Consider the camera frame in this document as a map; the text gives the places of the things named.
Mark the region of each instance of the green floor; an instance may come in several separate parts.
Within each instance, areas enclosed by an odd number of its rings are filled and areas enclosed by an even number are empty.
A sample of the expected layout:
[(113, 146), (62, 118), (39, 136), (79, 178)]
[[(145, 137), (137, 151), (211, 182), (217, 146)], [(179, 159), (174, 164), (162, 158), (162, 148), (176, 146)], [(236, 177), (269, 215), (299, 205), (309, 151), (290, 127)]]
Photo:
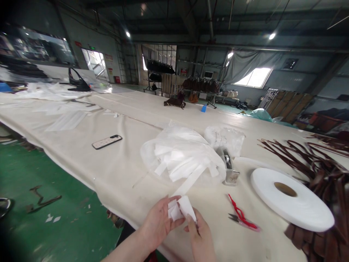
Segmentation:
[[(39, 198), (29, 189), (42, 185), (43, 201), (62, 198), (27, 214)], [(16, 261), (100, 261), (114, 248), (122, 229), (107, 219), (97, 194), (56, 165), (44, 152), (0, 144), (0, 197), (14, 205), (0, 220)], [(48, 215), (61, 217), (46, 223)], [(159, 252), (160, 262), (167, 261)]]

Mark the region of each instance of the thread snips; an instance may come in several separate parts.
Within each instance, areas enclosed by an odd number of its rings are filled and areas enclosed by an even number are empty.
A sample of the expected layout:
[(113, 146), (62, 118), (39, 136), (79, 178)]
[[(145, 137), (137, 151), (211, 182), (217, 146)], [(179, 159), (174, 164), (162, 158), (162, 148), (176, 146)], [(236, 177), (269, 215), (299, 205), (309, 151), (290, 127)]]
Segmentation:
[(232, 221), (235, 221), (237, 223), (239, 223), (241, 226), (243, 227), (247, 227), (253, 231), (256, 231), (256, 232), (260, 232), (261, 229), (259, 226), (257, 226), (256, 224), (252, 223), (250, 220), (247, 220), (245, 218), (245, 215), (244, 213), (242, 212), (242, 210), (240, 208), (238, 208), (236, 206), (236, 203), (234, 202), (234, 200), (232, 199), (232, 197), (230, 196), (230, 194), (228, 194), (232, 204), (233, 204), (233, 207), (235, 209), (235, 212), (237, 213), (237, 215), (233, 215), (233, 214), (229, 214), (229, 218), (232, 220)]

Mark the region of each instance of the smartphone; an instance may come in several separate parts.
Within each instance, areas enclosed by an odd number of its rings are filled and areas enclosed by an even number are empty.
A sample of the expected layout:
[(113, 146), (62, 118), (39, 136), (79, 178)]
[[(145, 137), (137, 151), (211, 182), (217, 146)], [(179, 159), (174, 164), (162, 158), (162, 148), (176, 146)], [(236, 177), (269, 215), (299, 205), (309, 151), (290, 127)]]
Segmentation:
[(98, 149), (101, 149), (103, 147), (106, 147), (110, 144), (113, 144), (115, 142), (118, 142), (120, 141), (121, 139), (123, 139), (121, 136), (119, 135), (114, 135), (114, 136), (111, 136), (111, 137), (108, 137), (108, 138), (104, 138), (102, 140), (99, 140), (97, 142), (94, 142), (92, 143), (92, 146), (94, 149), (98, 150)]

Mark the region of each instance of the blue object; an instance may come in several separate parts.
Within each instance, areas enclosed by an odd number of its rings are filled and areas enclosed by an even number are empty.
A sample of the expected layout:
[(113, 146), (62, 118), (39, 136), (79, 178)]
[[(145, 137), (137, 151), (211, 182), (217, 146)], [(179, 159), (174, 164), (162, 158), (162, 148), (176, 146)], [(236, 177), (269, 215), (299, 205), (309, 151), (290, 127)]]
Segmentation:
[(0, 92), (12, 92), (12, 89), (6, 83), (0, 83)]

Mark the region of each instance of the roll of white tape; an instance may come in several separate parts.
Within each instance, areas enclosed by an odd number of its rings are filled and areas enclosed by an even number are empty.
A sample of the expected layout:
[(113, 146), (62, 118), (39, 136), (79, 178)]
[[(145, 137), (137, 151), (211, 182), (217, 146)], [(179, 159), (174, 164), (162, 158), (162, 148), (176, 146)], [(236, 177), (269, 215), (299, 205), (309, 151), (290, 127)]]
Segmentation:
[(251, 183), (272, 210), (296, 226), (323, 232), (334, 225), (327, 205), (294, 179), (271, 169), (257, 168), (251, 175)]

